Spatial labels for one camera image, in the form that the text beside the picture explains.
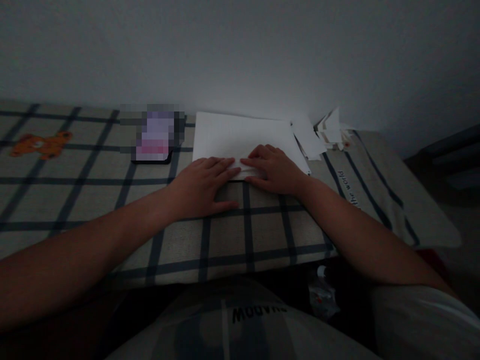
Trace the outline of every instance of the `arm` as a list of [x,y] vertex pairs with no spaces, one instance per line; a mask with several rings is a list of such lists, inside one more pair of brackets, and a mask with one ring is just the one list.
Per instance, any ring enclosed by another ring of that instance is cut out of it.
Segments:
[[320,180],[304,174],[282,150],[259,145],[241,162],[267,175],[267,179],[249,177],[246,181],[266,191],[297,197],[345,259],[364,276],[382,284],[425,285],[457,297],[395,234]]
[[0,261],[0,333],[68,304],[169,224],[238,207],[214,202],[233,162],[194,161],[169,186]]

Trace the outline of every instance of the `right hand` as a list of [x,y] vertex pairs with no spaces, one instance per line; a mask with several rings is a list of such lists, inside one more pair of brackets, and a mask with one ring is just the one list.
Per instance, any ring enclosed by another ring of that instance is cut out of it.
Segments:
[[248,176],[245,181],[271,193],[298,197],[310,179],[282,150],[272,145],[258,145],[248,158],[240,161],[266,173],[265,180]]

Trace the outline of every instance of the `shirt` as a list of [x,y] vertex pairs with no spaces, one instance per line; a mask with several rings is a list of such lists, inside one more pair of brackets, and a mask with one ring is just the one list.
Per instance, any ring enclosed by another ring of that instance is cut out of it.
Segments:
[[[384,359],[479,359],[480,320],[464,304],[425,286],[372,293]],[[245,278],[197,284],[112,359],[378,359],[325,322],[287,306]]]

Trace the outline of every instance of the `orange teddy bear print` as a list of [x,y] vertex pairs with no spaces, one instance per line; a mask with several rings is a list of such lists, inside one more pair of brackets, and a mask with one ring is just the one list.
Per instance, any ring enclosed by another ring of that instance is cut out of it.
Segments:
[[39,152],[43,154],[41,160],[58,158],[64,145],[73,137],[69,131],[60,131],[56,136],[40,137],[32,134],[23,135],[10,152],[11,157],[19,157],[23,154]]

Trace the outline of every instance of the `checkered tablecloth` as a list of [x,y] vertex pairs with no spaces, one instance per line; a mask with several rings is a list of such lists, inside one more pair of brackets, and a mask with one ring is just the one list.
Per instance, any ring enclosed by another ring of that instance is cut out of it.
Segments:
[[[169,165],[132,164],[119,152],[120,129],[117,110],[0,102],[0,258],[167,186],[192,161],[192,116]],[[51,137],[59,131],[73,137],[58,158],[9,155],[24,134]],[[353,132],[346,151],[329,150],[308,165],[312,176],[407,244],[460,244],[457,230],[377,133]],[[337,254],[290,196],[231,182],[218,199],[238,201],[240,207],[170,225],[114,269],[107,282],[117,288],[194,283]]]

